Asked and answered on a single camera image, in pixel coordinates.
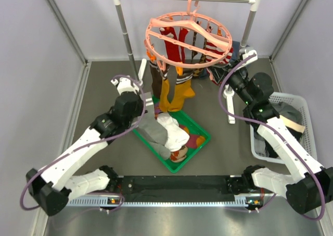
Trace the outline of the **brown mustard white-striped sock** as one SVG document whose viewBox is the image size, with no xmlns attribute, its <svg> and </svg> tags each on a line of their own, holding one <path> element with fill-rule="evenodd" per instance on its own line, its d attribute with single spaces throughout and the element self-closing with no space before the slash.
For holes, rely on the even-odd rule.
<svg viewBox="0 0 333 236">
<path fill-rule="evenodd" d="M 191 88 L 192 77 L 192 72 L 177 76 L 174 97 L 168 107 L 169 112 L 180 111 L 184 106 L 185 99 L 193 98 L 195 96 L 195 92 Z"/>
</svg>

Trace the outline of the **orange clothes peg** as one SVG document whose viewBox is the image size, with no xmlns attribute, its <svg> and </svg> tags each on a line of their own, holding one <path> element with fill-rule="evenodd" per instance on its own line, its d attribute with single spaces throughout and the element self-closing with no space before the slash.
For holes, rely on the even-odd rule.
<svg viewBox="0 0 333 236">
<path fill-rule="evenodd" d="M 182 67 L 175 67 L 176 68 L 176 72 L 178 76 L 182 76 L 183 75 L 183 68 Z"/>
</svg>

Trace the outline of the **pink round clip hanger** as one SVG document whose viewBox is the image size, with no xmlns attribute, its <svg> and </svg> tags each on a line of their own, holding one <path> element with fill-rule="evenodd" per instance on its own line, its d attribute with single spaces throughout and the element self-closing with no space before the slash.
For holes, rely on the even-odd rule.
<svg viewBox="0 0 333 236">
<path fill-rule="evenodd" d="M 198 0 L 187 0 L 187 8 L 185 11 L 176 11 L 167 13 L 159 17 L 152 18 L 149 21 L 145 32 L 144 45 L 147 50 L 148 57 L 154 61 L 159 60 L 172 65 L 174 67 L 182 67 L 183 69 L 197 69 L 199 67 L 208 67 L 219 64 L 227 53 L 233 47 L 233 39 L 229 30 L 219 21 L 198 13 Z M 173 27 L 177 36 L 177 40 L 169 38 L 160 33 L 159 28 Z M 193 34 L 197 32 L 196 46 L 192 46 Z M 213 43 L 216 47 L 224 51 L 223 55 L 203 49 L 204 38 Z M 180 53 L 180 62 L 168 59 L 165 41 L 178 45 Z M 191 51 L 197 51 L 191 64 Z M 199 64 L 201 54 L 209 55 L 214 59 L 204 64 Z"/>
</svg>

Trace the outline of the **pink clothes peg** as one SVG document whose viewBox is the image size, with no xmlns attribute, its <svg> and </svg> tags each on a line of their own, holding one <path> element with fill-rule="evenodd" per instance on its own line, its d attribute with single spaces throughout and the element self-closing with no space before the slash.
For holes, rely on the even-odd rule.
<svg viewBox="0 0 333 236">
<path fill-rule="evenodd" d="M 157 66 L 160 70 L 160 73 L 161 73 L 161 76 L 162 76 L 162 79 L 163 80 L 166 80 L 168 78 L 168 72 L 169 72 L 169 68 L 170 68 L 170 65 L 159 60 L 157 62 Z"/>
</svg>

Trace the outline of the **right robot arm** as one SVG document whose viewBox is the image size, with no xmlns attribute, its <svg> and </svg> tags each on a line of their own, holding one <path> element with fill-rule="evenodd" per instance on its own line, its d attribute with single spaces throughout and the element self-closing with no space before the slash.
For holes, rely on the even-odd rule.
<svg viewBox="0 0 333 236">
<path fill-rule="evenodd" d="M 325 168 L 315 160 L 296 139 L 296 131 L 284 124 L 282 116 L 269 98 L 273 94 L 271 77 L 263 72 L 251 79 L 243 61 L 208 68 L 210 79 L 220 85 L 220 92 L 228 85 L 245 103 L 240 120 L 249 124 L 275 151 L 289 170 L 284 175 L 261 165 L 247 167 L 242 176 L 244 188 L 255 192 L 264 188 L 286 199 L 299 214 L 321 208 L 332 202 L 332 168 Z"/>
</svg>

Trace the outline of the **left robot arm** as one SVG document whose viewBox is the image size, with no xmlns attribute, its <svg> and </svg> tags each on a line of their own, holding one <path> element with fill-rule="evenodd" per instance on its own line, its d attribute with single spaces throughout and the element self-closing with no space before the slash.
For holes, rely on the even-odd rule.
<svg viewBox="0 0 333 236">
<path fill-rule="evenodd" d="M 66 205 L 95 191 L 113 192 L 118 175 L 108 166 L 77 176 L 76 171 L 114 140 L 134 129 L 145 114 L 146 97 L 136 91 L 125 91 L 106 113 L 95 118 L 84 133 L 66 151 L 40 170 L 26 173 L 26 191 L 48 216 L 54 216 Z"/>
</svg>

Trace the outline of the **blue-grey crumpled cloth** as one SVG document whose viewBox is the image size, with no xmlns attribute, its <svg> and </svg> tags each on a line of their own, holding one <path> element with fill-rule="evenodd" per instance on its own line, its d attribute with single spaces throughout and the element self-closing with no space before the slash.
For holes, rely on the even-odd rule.
<svg viewBox="0 0 333 236">
<path fill-rule="evenodd" d="M 238 58 L 238 54 L 239 54 L 239 50 L 240 50 L 240 42 L 239 41 L 233 41 L 233 52 L 232 52 L 232 56 L 229 59 L 230 62 L 234 62 L 237 60 Z M 208 69 L 207 68 L 203 68 L 200 69 L 198 73 L 193 75 L 193 78 L 196 77 L 198 79 L 205 79 L 209 76 L 208 73 Z"/>
</svg>

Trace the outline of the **red white striped sock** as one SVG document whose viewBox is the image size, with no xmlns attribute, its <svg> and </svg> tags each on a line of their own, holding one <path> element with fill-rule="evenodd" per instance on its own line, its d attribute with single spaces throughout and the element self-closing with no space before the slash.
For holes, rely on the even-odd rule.
<svg viewBox="0 0 333 236">
<path fill-rule="evenodd" d="M 209 52 L 213 52 L 215 54 L 219 54 L 219 55 L 223 55 L 224 54 L 224 51 L 221 50 L 220 48 L 216 47 L 213 43 L 207 41 L 206 42 L 206 48 L 205 48 L 206 51 L 209 51 Z M 232 57 L 232 54 L 233 54 L 233 48 L 231 47 L 230 51 L 227 53 L 226 57 L 221 60 L 219 62 L 219 64 L 222 64 L 222 65 L 225 65 L 225 64 L 228 64 L 231 57 Z M 213 60 L 214 58 L 207 55 L 206 56 L 206 60 L 205 62 L 210 62 L 211 60 Z"/>
</svg>

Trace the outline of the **green plastic bin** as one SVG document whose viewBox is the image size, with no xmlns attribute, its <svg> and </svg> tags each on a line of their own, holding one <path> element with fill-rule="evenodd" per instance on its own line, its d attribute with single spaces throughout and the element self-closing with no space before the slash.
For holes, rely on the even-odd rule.
<svg viewBox="0 0 333 236">
<path fill-rule="evenodd" d="M 152 100 L 154 104 L 159 102 L 159 100 L 154 96 L 152 96 Z M 195 154 L 202 149 L 202 147 L 210 141 L 211 136 L 183 111 L 171 112 L 169 114 L 178 121 L 180 128 L 182 128 L 190 136 L 188 142 L 182 146 L 181 149 L 171 152 L 169 159 L 163 160 L 152 149 L 149 143 L 140 135 L 138 127 L 134 130 L 134 133 L 171 173 L 177 173 L 191 158 L 195 156 Z"/>
</svg>

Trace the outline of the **mustard yellow sock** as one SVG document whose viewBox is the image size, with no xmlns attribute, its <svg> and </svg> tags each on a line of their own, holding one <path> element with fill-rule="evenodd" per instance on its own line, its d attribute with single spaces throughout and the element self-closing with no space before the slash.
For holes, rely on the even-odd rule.
<svg viewBox="0 0 333 236">
<path fill-rule="evenodd" d="M 159 101 L 159 108 L 164 113 L 168 112 L 171 107 L 171 102 L 169 100 L 170 81 L 168 78 L 168 73 L 169 72 L 167 70 L 162 72 L 162 85 Z"/>
</svg>

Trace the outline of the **white and steel clothes rack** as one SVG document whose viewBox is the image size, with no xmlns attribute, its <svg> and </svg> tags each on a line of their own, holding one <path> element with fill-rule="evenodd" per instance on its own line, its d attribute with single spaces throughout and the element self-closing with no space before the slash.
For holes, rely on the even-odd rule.
<svg viewBox="0 0 333 236">
<path fill-rule="evenodd" d="M 250 7 L 250 12 L 249 12 L 249 16 L 248 16 L 248 20 L 247 20 L 247 24 L 244 30 L 244 34 L 241 40 L 241 44 L 240 44 L 240 48 L 244 48 L 246 47 L 247 44 L 247 40 L 252 28 L 252 24 L 255 18 L 255 14 L 259 8 L 260 5 L 260 1 L 261 0 L 198 0 L 198 2 L 200 1 L 204 1 L 204 2 L 227 2 L 227 3 L 246 3 L 249 4 Z M 118 14 L 118 18 L 119 18 L 119 22 L 120 22 L 120 26 L 121 26 L 121 30 L 123 33 L 123 37 L 124 37 L 124 42 L 125 42 L 125 46 L 127 49 L 127 53 L 128 53 L 128 57 L 131 63 L 131 67 L 132 69 L 137 72 L 138 77 L 142 78 L 144 71 L 145 71 L 145 66 L 146 66 L 146 60 L 142 60 L 142 63 L 140 65 L 140 68 L 137 69 L 134 63 L 134 56 L 133 56 L 133 51 L 132 51 L 132 47 L 131 47 L 131 43 L 130 43 L 130 38 L 127 32 L 127 27 L 125 24 L 125 19 L 123 16 L 123 11 L 122 11 L 122 7 L 121 7 L 121 0 L 113 0 L 114 5 L 116 7 L 116 11 Z"/>
</svg>

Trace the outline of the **dark clothes in basket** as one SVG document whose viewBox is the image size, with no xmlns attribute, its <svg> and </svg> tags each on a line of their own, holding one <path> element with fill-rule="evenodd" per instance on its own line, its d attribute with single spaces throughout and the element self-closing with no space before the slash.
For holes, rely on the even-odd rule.
<svg viewBox="0 0 333 236">
<path fill-rule="evenodd" d="M 285 102 L 272 103 L 272 106 L 279 113 L 280 118 L 283 120 L 284 125 L 288 131 L 296 138 L 298 142 L 303 137 L 305 126 L 302 125 L 301 113 L 291 105 Z M 273 151 L 272 147 L 260 136 L 256 131 L 254 135 L 254 149 L 260 156 L 269 158 L 278 158 L 278 155 Z"/>
</svg>

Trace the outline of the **grey sock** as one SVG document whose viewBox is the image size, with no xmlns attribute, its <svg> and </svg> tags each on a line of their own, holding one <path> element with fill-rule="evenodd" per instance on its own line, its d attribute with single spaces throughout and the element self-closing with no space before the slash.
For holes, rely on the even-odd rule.
<svg viewBox="0 0 333 236">
<path fill-rule="evenodd" d="M 155 106 L 150 92 L 145 93 L 145 100 L 147 112 L 138 125 L 138 131 L 152 149 L 163 160 L 167 160 L 171 156 L 171 151 L 165 147 L 168 139 L 167 130 L 155 119 Z"/>
</svg>

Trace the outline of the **white plastic laundry basket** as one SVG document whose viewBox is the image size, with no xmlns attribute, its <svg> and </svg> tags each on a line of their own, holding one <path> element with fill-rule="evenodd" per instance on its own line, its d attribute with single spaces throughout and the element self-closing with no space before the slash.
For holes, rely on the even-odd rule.
<svg viewBox="0 0 333 236">
<path fill-rule="evenodd" d="M 312 130 L 311 117 L 306 100 L 301 96 L 292 95 L 288 93 L 279 93 L 279 92 L 274 92 L 270 96 L 269 100 L 272 104 L 273 103 L 278 104 L 280 102 L 287 103 L 300 112 L 302 117 L 301 119 L 302 125 L 305 126 L 305 131 L 300 140 L 300 144 L 308 152 L 309 155 L 311 155 L 315 160 L 317 160 L 317 152 L 316 152 L 314 134 Z M 260 140 L 257 140 L 254 134 L 255 131 L 253 127 L 250 126 L 250 143 L 251 143 L 251 153 L 253 157 L 270 163 L 284 164 L 284 162 L 279 157 L 277 158 L 270 157 L 267 148 L 265 148 L 265 151 L 261 150 L 259 146 Z"/>
</svg>

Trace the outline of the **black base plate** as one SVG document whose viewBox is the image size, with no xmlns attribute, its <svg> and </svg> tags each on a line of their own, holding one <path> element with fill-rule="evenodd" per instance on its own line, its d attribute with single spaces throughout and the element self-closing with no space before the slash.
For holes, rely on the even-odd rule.
<svg viewBox="0 0 333 236">
<path fill-rule="evenodd" d="M 236 195 L 262 197 L 235 176 L 124 176 L 116 185 L 127 202 L 229 202 Z"/>
</svg>

